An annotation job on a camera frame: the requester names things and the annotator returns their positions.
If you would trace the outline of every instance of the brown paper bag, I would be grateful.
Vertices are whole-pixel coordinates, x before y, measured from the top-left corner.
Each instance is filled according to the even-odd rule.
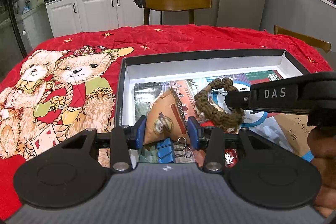
[[[281,113],[274,116],[274,118],[296,155],[302,157],[310,151],[307,137],[314,126],[307,126],[308,116]]]

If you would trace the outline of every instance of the gray carbon fiber panel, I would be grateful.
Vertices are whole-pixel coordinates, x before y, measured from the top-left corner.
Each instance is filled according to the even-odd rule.
[[[310,206],[291,211],[253,206],[232,193],[221,176],[206,174],[196,164],[141,163],[130,173],[114,175],[84,204],[57,211],[24,205],[6,223],[320,224],[323,220]]]

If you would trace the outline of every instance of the metal screw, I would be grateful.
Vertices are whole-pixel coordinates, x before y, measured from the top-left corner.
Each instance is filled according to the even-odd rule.
[[[209,171],[219,171],[222,169],[222,165],[219,162],[212,161],[207,163],[205,168],[208,169]]]
[[[116,162],[113,165],[113,169],[117,170],[117,171],[126,171],[129,168],[129,164],[126,162]]]

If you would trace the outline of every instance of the blue gripper pad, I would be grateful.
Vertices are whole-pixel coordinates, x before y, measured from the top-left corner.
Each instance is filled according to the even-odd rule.
[[[145,137],[147,117],[141,122],[137,131],[136,131],[136,149],[139,150],[142,148],[143,139]]]
[[[174,143],[171,138],[166,138],[164,141],[157,143],[157,155],[161,158],[159,158],[159,163],[161,164],[175,162]]]
[[[190,138],[190,143],[191,146],[196,149],[199,150],[200,146],[199,146],[199,131],[202,127],[200,126],[200,124],[198,123],[198,121],[195,119],[195,117],[190,116],[188,118],[188,122],[187,122],[187,131],[188,131],[188,135]]]

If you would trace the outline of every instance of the gray wall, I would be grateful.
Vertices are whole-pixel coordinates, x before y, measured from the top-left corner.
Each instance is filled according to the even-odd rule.
[[[266,0],[260,30],[273,33],[274,25],[332,44],[324,57],[336,69],[336,9],[320,0]]]

